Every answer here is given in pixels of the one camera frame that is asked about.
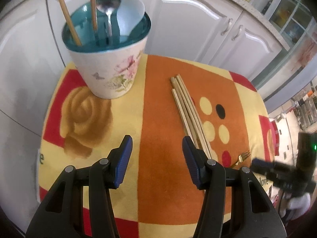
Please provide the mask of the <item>white gloved hand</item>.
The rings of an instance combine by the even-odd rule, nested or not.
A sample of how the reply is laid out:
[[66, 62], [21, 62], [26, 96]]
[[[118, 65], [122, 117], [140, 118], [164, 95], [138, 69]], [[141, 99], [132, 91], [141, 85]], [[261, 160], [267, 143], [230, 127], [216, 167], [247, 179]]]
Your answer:
[[290, 220], [297, 219], [303, 216], [310, 208], [310, 194], [305, 193], [301, 197], [293, 197], [286, 194], [281, 197], [281, 206], [278, 206], [278, 213], [281, 218], [285, 217], [286, 211], [291, 211]]

